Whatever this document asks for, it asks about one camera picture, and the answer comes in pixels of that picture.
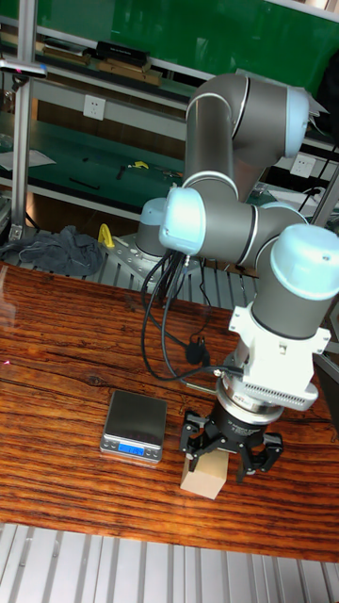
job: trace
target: green wall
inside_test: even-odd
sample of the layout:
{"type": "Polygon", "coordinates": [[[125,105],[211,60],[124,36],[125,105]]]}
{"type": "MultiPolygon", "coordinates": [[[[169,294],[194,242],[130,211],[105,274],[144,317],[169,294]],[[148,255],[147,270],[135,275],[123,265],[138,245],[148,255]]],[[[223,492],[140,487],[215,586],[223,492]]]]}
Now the green wall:
{"type": "MultiPolygon", "coordinates": [[[[0,0],[17,18],[18,0],[0,0]]],[[[315,93],[339,24],[265,0],[40,0],[38,24],[209,73],[237,68],[315,93]]]]}

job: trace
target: wood grain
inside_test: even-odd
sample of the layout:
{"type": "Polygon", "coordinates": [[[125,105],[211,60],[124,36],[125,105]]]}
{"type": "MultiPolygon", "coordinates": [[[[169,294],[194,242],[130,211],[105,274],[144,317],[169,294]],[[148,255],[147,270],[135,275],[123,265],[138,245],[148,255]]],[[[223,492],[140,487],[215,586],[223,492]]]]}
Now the wood grain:
{"type": "MultiPolygon", "coordinates": [[[[188,340],[205,312],[178,301],[169,330],[188,340]]],[[[206,329],[213,362],[236,343],[229,317],[214,309],[206,329]]],[[[137,293],[8,267],[0,298],[0,521],[338,562],[339,445],[323,397],[307,413],[286,410],[272,426],[285,450],[267,475],[236,485],[238,458],[230,455],[217,499],[190,495],[179,488],[182,420],[188,408],[207,415],[214,399],[147,372],[142,319],[137,293]],[[100,452],[115,389],[167,401],[159,465],[100,452]]],[[[148,343],[152,366],[167,375],[154,328],[148,343]]],[[[169,346],[169,355],[184,367],[181,350],[169,346]]]]}

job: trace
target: blue lcd display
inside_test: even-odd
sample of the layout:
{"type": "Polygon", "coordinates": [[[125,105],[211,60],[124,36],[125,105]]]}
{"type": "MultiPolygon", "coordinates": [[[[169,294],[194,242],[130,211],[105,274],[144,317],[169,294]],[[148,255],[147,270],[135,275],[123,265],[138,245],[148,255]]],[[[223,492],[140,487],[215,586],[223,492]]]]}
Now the blue lcd display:
{"type": "Polygon", "coordinates": [[[129,446],[128,444],[119,444],[119,452],[127,452],[127,454],[136,454],[137,456],[143,456],[144,448],[138,448],[137,446],[129,446]]]}

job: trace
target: gray cloth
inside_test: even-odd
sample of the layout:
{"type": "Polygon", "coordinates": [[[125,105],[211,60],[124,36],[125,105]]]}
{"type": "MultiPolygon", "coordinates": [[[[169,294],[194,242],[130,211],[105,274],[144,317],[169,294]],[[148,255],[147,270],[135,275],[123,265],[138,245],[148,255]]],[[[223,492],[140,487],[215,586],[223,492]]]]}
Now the gray cloth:
{"type": "Polygon", "coordinates": [[[10,253],[18,253],[22,262],[30,262],[42,270],[69,276],[94,274],[103,263],[98,241],[81,235],[75,226],[66,226],[60,234],[37,233],[0,247],[1,259],[10,253]]]}

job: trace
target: electrical outlet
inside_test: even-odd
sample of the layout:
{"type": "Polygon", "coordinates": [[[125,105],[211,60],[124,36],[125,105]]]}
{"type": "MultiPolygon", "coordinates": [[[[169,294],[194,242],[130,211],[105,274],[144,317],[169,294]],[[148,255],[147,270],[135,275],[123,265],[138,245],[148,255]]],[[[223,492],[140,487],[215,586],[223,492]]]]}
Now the electrical outlet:
{"type": "Polygon", "coordinates": [[[85,117],[91,117],[93,120],[104,119],[105,112],[105,99],[98,98],[97,96],[90,96],[86,94],[85,103],[84,103],[84,111],[83,114],[85,117]]]}
{"type": "Polygon", "coordinates": [[[298,153],[290,173],[301,176],[301,178],[309,178],[312,169],[315,165],[315,158],[309,155],[298,153]]]}

